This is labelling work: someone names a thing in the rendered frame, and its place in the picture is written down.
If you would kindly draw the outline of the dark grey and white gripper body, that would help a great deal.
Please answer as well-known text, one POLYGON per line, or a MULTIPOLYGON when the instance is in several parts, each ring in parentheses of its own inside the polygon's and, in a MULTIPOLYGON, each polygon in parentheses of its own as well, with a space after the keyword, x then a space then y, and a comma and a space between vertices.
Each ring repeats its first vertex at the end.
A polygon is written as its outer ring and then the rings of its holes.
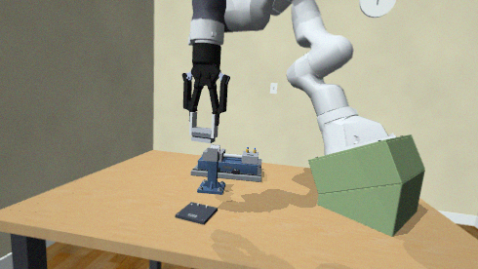
POLYGON ((219 78, 221 46, 212 43, 192 44, 192 69, 191 74, 195 80, 196 72, 201 72, 200 86, 207 86, 205 73, 210 72, 212 85, 219 78))

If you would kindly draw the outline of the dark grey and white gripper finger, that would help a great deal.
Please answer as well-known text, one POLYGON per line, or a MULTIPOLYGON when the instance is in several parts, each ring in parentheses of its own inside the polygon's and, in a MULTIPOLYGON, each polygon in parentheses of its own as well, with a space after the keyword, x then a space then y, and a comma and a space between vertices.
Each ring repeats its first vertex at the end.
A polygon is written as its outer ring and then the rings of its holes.
POLYGON ((183 79, 183 108, 189 111, 189 135, 192 135, 191 128, 197 127, 197 106, 204 86, 200 86, 201 72, 196 72, 194 90, 192 93, 192 74, 182 73, 183 79), (186 102, 188 101, 188 104, 186 102))
POLYGON ((227 86, 230 80, 230 76, 222 74, 222 73, 219 74, 219 80, 220 80, 219 99, 218 99, 218 93, 217 93, 217 83, 212 85, 210 72, 205 73, 205 78, 207 81, 207 86, 209 89, 210 99, 211 99, 211 104, 213 109, 211 138, 215 138, 215 137, 218 137, 219 115, 220 113, 226 111, 227 86))

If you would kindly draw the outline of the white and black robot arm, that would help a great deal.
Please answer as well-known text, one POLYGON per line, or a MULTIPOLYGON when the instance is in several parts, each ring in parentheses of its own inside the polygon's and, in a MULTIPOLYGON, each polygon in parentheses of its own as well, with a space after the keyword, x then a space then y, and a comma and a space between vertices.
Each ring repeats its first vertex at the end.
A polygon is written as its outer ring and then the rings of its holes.
POLYGON ((292 3, 297 43, 312 48, 287 69, 287 79, 312 101, 324 154, 396 137, 388 135, 379 122, 358 116, 357 110, 349 107, 341 86, 324 82, 325 76, 352 59, 353 47, 345 37, 331 36, 325 29, 315 0, 192 0, 188 45, 223 45, 224 32, 264 30, 270 15, 279 16, 292 3))

